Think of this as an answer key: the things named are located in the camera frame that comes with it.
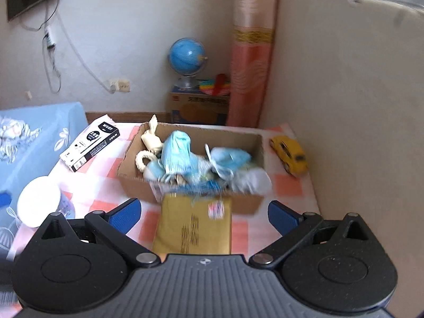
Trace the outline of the blue face mask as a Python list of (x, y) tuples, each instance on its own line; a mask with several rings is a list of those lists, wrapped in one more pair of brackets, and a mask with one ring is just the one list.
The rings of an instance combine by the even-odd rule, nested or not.
[(165, 174), (161, 182), (171, 182), (177, 175), (192, 182), (198, 175), (198, 157), (191, 152), (191, 137), (183, 131), (173, 131), (165, 140), (160, 158)]

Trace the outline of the gold tissue box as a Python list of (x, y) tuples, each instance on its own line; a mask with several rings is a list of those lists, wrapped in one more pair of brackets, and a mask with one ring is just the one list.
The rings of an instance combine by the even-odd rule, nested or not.
[(167, 194), (162, 200), (152, 251), (219, 255), (231, 253), (231, 198)]

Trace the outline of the checkered tablecloth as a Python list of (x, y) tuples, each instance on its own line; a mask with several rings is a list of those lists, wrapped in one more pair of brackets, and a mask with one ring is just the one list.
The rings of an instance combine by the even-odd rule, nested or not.
[[(136, 123), (121, 123), (118, 128), (121, 135), (117, 142), (106, 147), (84, 165), (83, 169), (71, 172), (62, 162), (58, 162), (49, 174), (70, 198), (76, 209), (77, 218), (82, 218), (91, 210), (109, 211), (128, 198), (116, 173), (139, 126)], [(293, 136), (290, 127), (284, 123), (268, 131), (260, 130), (259, 134), (264, 141), (265, 169), (272, 181), (272, 191), (264, 197), (255, 214), (234, 215), (232, 218), (232, 251), (246, 257), (250, 257), (280, 237), (267, 219), (267, 206), (270, 201), (279, 200), (299, 213), (319, 211), (311, 178), (290, 176), (269, 146), (269, 139), (273, 136), (279, 134)]]

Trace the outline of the black white carton box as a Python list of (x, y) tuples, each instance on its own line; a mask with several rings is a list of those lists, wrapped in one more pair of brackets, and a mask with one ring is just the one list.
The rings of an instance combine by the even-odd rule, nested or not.
[(68, 169), (76, 172), (119, 136), (120, 132), (113, 119), (107, 114), (103, 115), (76, 137), (60, 155), (60, 159)]

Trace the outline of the blue desk globe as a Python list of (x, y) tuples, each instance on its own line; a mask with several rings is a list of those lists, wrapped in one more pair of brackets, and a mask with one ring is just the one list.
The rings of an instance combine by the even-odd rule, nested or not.
[(196, 76), (208, 62), (206, 50), (200, 41), (191, 37), (176, 40), (167, 58), (171, 68), (180, 76), (176, 87), (193, 90), (199, 85)]

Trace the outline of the cardboard box under globe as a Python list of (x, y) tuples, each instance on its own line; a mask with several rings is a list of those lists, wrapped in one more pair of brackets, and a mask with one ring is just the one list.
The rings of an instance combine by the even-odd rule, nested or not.
[(169, 93), (167, 109), (172, 123), (224, 126), (229, 100), (228, 95), (208, 95), (175, 86)]

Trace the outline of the rainbow pop toy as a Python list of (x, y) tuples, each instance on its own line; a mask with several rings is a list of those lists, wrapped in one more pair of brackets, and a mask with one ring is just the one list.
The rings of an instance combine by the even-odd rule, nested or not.
[(200, 81), (201, 93), (212, 96), (230, 95), (231, 82), (226, 74), (218, 74), (214, 79)]

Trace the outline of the white wall socket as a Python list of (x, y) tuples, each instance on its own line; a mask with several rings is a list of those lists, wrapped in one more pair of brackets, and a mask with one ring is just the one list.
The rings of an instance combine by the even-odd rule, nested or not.
[(108, 84), (111, 93), (129, 93), (131, 91), (131, 84), (127, 79), (111, 79)]

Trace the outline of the round white lidded tin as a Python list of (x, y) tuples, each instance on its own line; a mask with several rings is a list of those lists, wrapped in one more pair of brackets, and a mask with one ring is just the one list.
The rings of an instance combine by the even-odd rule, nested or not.
[(51, 213), (62, 213), (74, 219), (75, 208), (59, 185), (48, 176), (39, 176), (23, 188), (16, 204), (16, 213), (29, 228), (38, 228)]

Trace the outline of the white cloth in box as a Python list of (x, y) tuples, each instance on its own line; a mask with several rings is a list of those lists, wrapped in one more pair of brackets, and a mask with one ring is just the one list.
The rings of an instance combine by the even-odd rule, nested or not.
[(272, 181), (264, 169), (255, 167), (238, 171), (228, 186), (244, 195), (264, 196), (272, 190)]

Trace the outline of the open cardboard box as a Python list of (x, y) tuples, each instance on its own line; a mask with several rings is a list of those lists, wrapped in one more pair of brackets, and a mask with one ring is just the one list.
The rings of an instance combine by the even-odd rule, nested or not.
[[(135, 164), (136, 155), (146, 150), (141, 136), (147, 129), (147, 122), (142, 123), (138, 128), (118, 166), (116, 176), (128, 197), (159, 204), (164, 193), (170, 191), (171, 186), (144, 181)], [(183, 131), (191, 137), (191, 150), (195, 154), (204, 155), (205, 144), (211, 149), (214, 147), (240, 148), (252, 155), (256, 165), (264, 167), (264, 140), (256, 129), (160, 123), (156, 135), (164, 141), (176, 130)], [(232, 199), (232, 212), (237, 215), (254, 215), (264, 199), (264, 195), (244, 195), (229, 191), (224, 195)]]

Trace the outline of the white hair scrunchie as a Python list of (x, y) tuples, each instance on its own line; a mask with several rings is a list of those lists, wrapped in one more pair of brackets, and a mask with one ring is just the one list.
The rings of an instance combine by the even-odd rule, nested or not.
[(148, 150), (142, 150), (138, 152), (135, 157), (136, 168), (141, 173), (144, 172), (144, 170), (147, 168), (147, 165), (150, 162), (156, 162), (156, 161), (157, 161), (157, 157), (155, 156), (155, 154), (153, 154), (152, 152)]

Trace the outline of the blue mask in box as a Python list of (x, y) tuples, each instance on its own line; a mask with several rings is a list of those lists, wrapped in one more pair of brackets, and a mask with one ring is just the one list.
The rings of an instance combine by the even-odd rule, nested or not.
[(223, 180), (230, 180), (235, 173), (251, 161), (251, 154), (242, 149), (228, 147), (210, 147), (205, 145), (208, 161), (213, 171)]

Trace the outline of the yellow toy car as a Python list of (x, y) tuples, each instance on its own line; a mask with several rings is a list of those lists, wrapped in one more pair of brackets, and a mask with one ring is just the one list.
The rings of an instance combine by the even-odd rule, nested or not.
[(306, 154), (295, 139), (286, 135), (278, 135), (270, 139), (270, 146), (288, 174), (299, 177), (308, 173)]

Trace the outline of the pink patterned curtain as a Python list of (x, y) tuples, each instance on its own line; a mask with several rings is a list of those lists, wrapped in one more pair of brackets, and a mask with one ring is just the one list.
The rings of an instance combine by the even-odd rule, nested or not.
[(278, 0), (234, 0), (227, 124), (255, 128), (270, 73)]

